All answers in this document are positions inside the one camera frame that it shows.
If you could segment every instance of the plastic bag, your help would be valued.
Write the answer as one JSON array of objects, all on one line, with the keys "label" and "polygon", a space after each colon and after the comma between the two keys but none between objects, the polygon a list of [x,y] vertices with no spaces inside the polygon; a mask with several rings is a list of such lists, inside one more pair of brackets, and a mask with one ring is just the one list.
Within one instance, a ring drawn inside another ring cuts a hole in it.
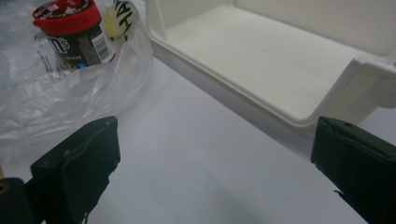
[{"label": "plastic bag", "polygon": [[[140,21],[128,41],[116,41],[112,62],[64,70],[32,25],[33,10],[46,2],[0,2],[1,162],[38,157],[84,124],[118,115],[150,74],[153,52]],[[101,12],[112,7],[95,2]]]}]

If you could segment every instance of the storage box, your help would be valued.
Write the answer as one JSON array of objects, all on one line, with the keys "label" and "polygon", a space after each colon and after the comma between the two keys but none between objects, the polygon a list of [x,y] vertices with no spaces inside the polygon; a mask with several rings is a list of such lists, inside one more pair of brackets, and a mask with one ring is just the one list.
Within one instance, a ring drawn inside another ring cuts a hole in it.
[{"label": "storage box", "polygon": [[153,41],[303,128],[396,106],[396,2],[146,0]]}]

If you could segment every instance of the table surface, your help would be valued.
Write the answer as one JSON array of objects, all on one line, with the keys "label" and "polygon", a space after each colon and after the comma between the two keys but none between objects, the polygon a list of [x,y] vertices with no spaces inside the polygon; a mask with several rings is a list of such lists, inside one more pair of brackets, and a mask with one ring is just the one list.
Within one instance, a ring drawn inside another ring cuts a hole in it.
[{"label": "table surface", "polygon": [[[394,144],[395,117],[378,109],[361,127]],[[121,162],[89,223],[365,223],[307,159],[157,59],[118,119]],[[4,171],[30,178],[27,164]]]}]

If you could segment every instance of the transparent plastic wrap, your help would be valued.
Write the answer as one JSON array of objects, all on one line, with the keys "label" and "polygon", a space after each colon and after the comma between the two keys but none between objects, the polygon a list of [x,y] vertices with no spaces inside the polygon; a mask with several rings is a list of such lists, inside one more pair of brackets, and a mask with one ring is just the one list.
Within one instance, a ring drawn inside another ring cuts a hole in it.
[{"label": "transparent plastic wrap", "polygon": [[[128,40],[113,43],[110,63],[64,70],[32,25],[32,12],[46,2],[0,2],[0,162],[38,157],[84,124],[117,116],[150,74],[153,52],[138,17],[124,33]],[[95,2],[101,12],[115,6]]]}]

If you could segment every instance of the red lid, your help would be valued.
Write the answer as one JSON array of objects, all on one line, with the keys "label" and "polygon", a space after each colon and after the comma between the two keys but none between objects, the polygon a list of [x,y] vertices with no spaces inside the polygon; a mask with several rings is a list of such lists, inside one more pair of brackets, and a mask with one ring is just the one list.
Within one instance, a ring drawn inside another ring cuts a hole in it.
[{"label": "red lid", "polygon": [[84,31],[101,20],[93,0],[60,0],[38,7],[33,25],[47,35],[71,35]]}]

